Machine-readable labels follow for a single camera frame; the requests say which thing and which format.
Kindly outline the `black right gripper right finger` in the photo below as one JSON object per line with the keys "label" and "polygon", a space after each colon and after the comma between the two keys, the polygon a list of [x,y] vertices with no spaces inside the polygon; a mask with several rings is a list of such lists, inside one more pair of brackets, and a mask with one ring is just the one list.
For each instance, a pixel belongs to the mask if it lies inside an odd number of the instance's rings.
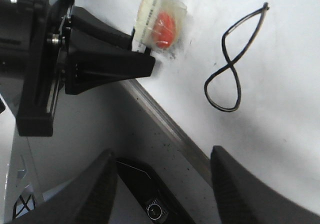
{"label": "black right gripper right finger", "polygon": [[318,224],[320,216],[276,192],[222,146],[210,156],[211,180],[223,224]]}

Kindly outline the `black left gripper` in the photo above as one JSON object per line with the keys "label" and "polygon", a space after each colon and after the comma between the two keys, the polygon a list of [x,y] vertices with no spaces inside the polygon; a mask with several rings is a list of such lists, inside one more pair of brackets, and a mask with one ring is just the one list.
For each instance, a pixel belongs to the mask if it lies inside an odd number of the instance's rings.
{"label": "black left gripper", "polygon": [[57,60],[70,33],[65,93],[151,76],[156,59],[133,52],[132,36],[104,23],[75,0],[0,0],[0,77],[22,80],[15,121],[22,137],[50,137],[61,75]]}

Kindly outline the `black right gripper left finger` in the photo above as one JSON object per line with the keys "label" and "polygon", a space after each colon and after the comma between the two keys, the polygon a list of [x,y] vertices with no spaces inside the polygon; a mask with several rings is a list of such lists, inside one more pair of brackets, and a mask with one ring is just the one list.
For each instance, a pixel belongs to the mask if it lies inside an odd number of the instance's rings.
{"label": "black right gripper left finger", "polygon": [[108,224],[117,190],[114,153],[104,150],[64,189],[12,224]]}

